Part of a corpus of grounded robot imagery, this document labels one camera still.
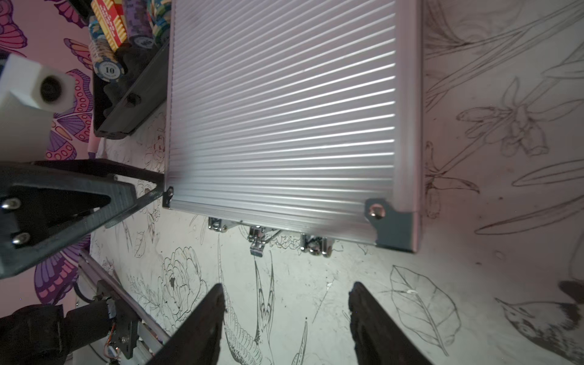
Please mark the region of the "large black poker case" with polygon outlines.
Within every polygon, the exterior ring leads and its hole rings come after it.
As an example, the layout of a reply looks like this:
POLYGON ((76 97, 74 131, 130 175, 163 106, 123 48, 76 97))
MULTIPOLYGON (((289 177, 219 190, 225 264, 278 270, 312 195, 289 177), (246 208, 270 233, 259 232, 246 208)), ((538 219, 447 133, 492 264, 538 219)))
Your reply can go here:
POLYGON ((173 3, 123 1, 129 45, 114 53, 91 2, 58 4, 62 15, 90 34, 88 44, 64 40, 94 78, 92 101, 81 101, 73 115, 89 127, 91 135, 123 139, 166 100, 173 3))

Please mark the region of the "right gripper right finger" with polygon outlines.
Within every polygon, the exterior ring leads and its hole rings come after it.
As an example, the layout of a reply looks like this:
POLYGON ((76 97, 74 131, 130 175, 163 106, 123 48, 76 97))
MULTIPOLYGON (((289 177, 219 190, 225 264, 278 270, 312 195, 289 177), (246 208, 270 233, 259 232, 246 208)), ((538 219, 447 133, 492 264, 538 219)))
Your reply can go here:
POLYGON ((430 363, 359 281, 354 283, 349 293, 348 307, 359 365, 430 363))

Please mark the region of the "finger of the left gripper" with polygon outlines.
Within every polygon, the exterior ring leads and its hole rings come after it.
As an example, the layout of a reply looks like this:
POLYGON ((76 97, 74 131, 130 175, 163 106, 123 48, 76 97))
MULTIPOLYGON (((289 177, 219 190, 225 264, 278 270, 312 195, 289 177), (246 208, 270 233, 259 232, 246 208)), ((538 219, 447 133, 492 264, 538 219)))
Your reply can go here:
POLYGON ((164 175, 105 159, 1 164, 1 277, 111 228, 164 194, 164 175))

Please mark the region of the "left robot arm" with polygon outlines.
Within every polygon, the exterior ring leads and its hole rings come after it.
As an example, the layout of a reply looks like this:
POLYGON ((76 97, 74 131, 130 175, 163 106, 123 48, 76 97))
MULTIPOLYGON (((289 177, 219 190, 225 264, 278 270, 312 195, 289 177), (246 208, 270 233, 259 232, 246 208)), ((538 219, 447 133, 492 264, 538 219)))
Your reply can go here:
MULTIPOLYGON (((1 165, 1 277, 42 263, 99 228, 111 228, 164 194, 164 175, 104 159, 1 165)), ((65 312, 57 303, 24 307, 1 320, 3 364, 62 364, 105 339, 132 357, 142 309, 113 281, 97 299, 65 312)))

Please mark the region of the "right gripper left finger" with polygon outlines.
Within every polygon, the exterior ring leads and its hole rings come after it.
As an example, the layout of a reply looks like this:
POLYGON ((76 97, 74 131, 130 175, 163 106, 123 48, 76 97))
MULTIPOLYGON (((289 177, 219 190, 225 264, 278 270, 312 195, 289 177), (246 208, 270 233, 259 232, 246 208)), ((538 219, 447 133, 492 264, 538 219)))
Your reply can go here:
POLYGON ((149 363, 216 364, 221 352, 225 311, 224 289, 216 284, 149 363))

